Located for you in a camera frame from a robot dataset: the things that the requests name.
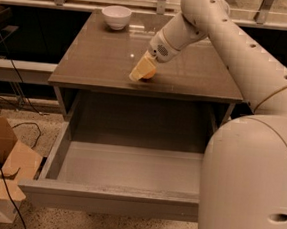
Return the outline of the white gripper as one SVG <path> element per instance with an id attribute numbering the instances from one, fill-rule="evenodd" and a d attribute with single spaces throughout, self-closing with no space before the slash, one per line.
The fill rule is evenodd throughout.
<path id="1" fill-rule="evenodd" d="M 169 62 L 180 52 L 179 47 L 178 39 L 175 35 L 166 30 L 158 31 L 150 41 L 148 52 L 145 52 L 129 74 L 130 80 L 136 82 L 144 79 L 144 75 L 151 70 L 157 69 L 155 60 L 158 63 Z"/>

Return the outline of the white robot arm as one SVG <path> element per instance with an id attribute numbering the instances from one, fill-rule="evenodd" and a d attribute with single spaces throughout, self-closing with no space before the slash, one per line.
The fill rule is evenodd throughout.
<path id="1" fill-rule="evenodd" d="M 208 38 L 251 115 L 222 125 L 200 177 L 198 229 L 287 229 L 287 68 L 229 19 L 225 0 L 181 0 L 130 73 L 153 76 L 190 43 Z"/>

